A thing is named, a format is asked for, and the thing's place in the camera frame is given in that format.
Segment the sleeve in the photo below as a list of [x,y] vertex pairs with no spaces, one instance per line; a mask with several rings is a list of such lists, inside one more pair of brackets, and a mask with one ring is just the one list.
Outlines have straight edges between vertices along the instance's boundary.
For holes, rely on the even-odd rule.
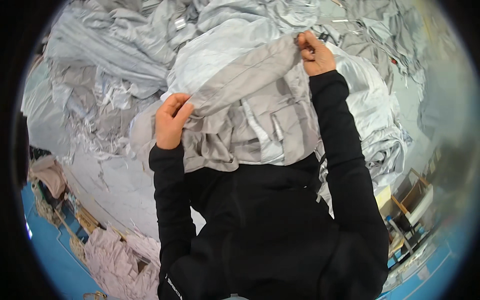
[[163,279],[177,259],[190,253],[190,242],[196,235],[184,184],[182,144],[172,150],[153,146],[148,163],[154,172],[154,197],[161,243],[160,279]]
[[335,222],[341,231],[360,234],[376,259],[386,266],[388,231],[378,211],[359,134],[346,103],[347,82],[334,70],[310,77],[310,89],[325,147]]

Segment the person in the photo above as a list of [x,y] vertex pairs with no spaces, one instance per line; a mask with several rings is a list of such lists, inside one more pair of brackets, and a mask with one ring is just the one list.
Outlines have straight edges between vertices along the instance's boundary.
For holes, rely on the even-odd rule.
[[[149,157],[161,242],[158,297],[374,299],[388,275],[388,231],[373,195],[348,86],[309,31],[298,44],[310,76],[335,213],[316,202],[319,161],[184,173],[182,127],[193,111],[173,94],[156,113]],[[206,220],[198,236],[190,206]]]

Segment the black long-sleeve shirt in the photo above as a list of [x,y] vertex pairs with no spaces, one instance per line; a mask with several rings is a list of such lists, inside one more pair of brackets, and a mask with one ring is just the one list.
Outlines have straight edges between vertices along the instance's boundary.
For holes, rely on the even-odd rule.
[[[183,148],[150,152],[163,299],[374,299],[388,274],[388,232],[337,71],[310,77],[333,220],[316,200],[314,154],[289,166],[184,174]],[[190,205],[206,219],[198,236]]]

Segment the finger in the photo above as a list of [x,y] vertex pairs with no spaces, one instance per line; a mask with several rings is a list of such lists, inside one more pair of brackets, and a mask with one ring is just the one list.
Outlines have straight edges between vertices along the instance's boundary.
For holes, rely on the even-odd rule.
[[193,112],[193,104],[185,103],[178,111],[177,115],[173,118],[173,122],[179,128],[182,128],[185,122],[187,121],[188,117]]
[[313,49],[320,49],[324,47],[321,41],[319,41],[311,31],[305,31],[305,40],[310,44]]
[[304,49],[300,53],[302,58],[305,60],[315,60],[315,56],[308,49]]
[[300,50],[304,50],[308,45],[307,41],[305,40],[305,34],[304,33],[299,33],[298,41],[299,41]]
[[189,98],[189,95],[183,93],[171,94],[160,106],[159,110],[173,116],[177,109],[179,109]]

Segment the left hand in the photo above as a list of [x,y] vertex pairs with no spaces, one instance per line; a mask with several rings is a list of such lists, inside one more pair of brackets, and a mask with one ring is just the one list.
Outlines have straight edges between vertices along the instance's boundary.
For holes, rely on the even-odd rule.
[[171,94],[156,111],[155,133],[158,148],[169,150],[180,144],[183,125],[193,112],[193,104],[185,103],[189,98],[187,94]]

